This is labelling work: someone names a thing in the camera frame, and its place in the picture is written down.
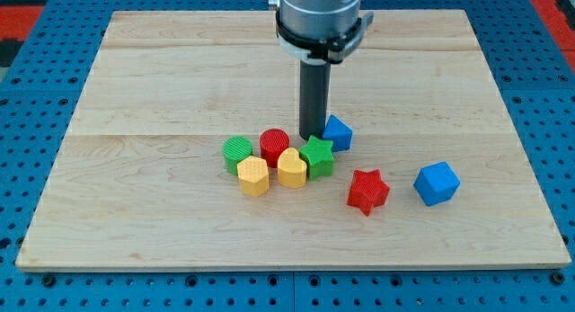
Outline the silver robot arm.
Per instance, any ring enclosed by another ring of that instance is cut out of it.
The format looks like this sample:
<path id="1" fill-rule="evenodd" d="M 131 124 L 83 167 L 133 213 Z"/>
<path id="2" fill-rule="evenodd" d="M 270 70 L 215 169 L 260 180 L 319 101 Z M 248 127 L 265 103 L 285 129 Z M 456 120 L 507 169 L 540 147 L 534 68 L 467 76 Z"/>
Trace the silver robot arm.
<path id="1" fill-rule="evenodd" d="M 337 65 L 362 42 L 374 14 L 361 0 L 269 0 L 279 45 L 311 66 Z"/>

